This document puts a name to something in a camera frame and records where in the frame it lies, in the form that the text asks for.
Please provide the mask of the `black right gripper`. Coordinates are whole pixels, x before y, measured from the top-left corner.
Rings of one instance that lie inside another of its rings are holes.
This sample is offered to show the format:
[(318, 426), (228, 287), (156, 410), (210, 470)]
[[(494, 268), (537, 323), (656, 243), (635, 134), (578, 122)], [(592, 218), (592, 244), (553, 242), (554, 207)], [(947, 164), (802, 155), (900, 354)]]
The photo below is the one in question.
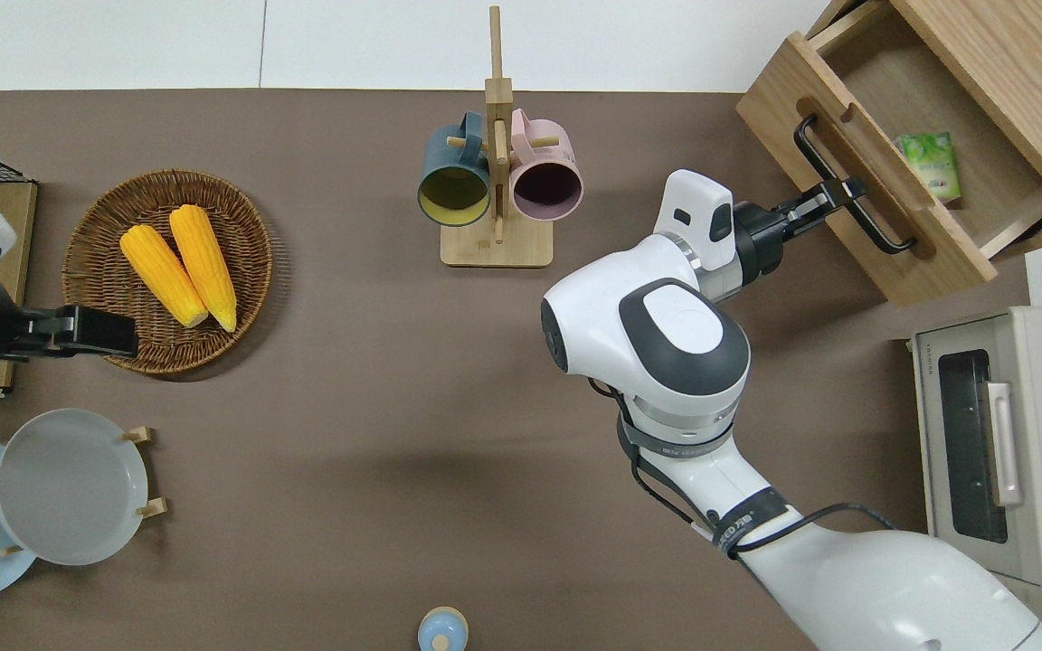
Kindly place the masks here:
[(847, 209), (866, 196), (863, 184), (822, 180), (799, 197), (779, 203), (775, 211), (756, 203), (733, 206), (734, 244), (742, 279), (756, 279), (775, 271), (784, 257), (784, 242), (807, 233), (840, 209)]

